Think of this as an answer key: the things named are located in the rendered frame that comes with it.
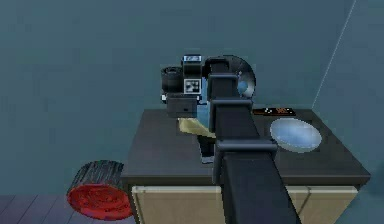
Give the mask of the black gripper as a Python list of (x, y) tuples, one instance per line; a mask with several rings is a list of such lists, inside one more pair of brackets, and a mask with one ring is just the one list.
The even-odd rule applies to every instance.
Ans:
[(161, 100), (169, 117), (195, 118), (200, 98), (200, 78), (185, 78), (181, 67), (161, 70)]

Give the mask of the pale yellow flat object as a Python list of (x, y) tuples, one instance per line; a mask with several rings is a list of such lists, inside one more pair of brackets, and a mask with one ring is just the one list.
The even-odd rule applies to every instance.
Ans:
[(215, 138), (215, 134), (210, 132), (196, 118), (179, 118), (179, 130), (184, 133), (199, 135), (208, 138)]

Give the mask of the black cabinet with beige drawers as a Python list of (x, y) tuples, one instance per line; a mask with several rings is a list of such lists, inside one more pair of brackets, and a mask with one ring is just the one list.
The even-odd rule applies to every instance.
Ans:
[[(307, 153), (281, 149), (276, 165), (303, 224), (334, 224), (370, 173), (309, 109), (295, 117), (321, 134), (318, 148)], [(140, 120), (122, 174), (133, 186), (210, 186), (212, 166), (201, 162), (197, 138), (182, 133), (163, 110), (146, 110)]]

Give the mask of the black remote control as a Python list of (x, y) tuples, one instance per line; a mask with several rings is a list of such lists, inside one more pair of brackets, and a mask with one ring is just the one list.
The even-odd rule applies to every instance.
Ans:
[(252, 113), (261, 116), (296, 116), (292, 108), (257, 108)]

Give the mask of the pale blue bowl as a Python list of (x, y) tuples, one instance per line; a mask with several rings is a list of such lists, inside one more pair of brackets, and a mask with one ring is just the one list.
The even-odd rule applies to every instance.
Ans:
[(273, 121), (270, 134), (281, 148), (295, 153), (311, 152), (322, 142), (322, 136), (315, 127), (296, 118)]

